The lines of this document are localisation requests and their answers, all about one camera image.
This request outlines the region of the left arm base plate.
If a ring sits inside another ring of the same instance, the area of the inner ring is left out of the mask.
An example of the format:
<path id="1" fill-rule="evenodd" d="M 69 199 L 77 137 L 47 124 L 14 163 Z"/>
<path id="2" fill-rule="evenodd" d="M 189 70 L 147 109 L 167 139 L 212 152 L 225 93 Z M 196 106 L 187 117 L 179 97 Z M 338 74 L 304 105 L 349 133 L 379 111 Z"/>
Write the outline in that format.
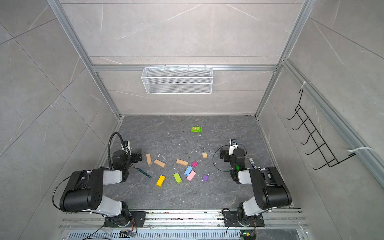
<path id="1" fill-rule="evenodd" d="M 146 214 L 147 212 L 145 211 L 133 211 L 128 214 L 122 213 L 116 217 L 107 217 L 103 226 L 111 228 L 142 228 L 145 223 Z"/>

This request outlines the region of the natural wood block long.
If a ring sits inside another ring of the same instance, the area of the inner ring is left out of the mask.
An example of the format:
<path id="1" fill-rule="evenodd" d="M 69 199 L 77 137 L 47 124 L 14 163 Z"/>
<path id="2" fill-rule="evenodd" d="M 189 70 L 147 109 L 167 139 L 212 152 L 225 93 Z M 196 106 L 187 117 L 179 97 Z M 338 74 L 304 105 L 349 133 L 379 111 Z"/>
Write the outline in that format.
<path id="1" fill-rule="evenodd" d="M 146 158 L 147 158 L 147 164 L 150 166 L 152 164 L 151 155 L 150 154 L 146 154 Z"/>

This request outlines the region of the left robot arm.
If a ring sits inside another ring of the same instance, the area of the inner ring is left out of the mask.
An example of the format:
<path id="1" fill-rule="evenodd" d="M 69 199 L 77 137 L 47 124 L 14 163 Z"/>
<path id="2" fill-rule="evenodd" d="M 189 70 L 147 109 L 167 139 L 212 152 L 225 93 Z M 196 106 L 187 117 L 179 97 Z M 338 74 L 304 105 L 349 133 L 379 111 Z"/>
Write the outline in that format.
<path id="1" fill-rule="evenodd" d="M 125 227 L 132 224 L 134 217 L 127 203 L 116 201 L 103 194 L 104 186 L 127 181 L 129 168 L 143 159 L 142 150 L 131 150 L 130 141 L 125 141 L 121 134 L 111 134 L 108 143 L 108 167 L 73 172 L 59 204 L 54 207 L 64 213 L 90 213 L 105 217 L 105 226 Z"/>

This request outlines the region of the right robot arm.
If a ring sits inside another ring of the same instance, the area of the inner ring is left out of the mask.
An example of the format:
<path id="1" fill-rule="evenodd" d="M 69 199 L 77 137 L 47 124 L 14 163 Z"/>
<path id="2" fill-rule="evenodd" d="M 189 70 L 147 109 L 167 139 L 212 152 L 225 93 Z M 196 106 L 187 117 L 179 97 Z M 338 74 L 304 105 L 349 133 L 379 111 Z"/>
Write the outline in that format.
<path id="1" fill-rule="evenodd" d="M 217 152 L 220 153 L 221 160 L 231 165 L 230 170 L 219 170 L 220 172 L 229 173 L 237 184 L 252 186 L 253 197 L 240 203 L 237 208 L 236 216 L 240 223 L 250 221 L 274 208 L 292 204 L 292 195 L 276 167 L 247 169 L 247 151 L 238 145 L 224 145 Z"/>

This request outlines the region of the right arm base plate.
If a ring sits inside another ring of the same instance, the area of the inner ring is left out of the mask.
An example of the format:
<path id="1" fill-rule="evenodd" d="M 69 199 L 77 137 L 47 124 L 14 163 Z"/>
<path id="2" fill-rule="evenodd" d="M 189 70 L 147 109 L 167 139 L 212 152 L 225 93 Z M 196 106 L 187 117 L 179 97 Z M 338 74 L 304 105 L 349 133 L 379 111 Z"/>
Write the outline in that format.
<path id="1" fill-rule="evenodd" d="M 241 217 L 237 211 L 230 211 L 229 209 L 222 210 L 224 217 L 225 227 L 264 227 L 265 222 L 262 215 L 252 217 Z"/>

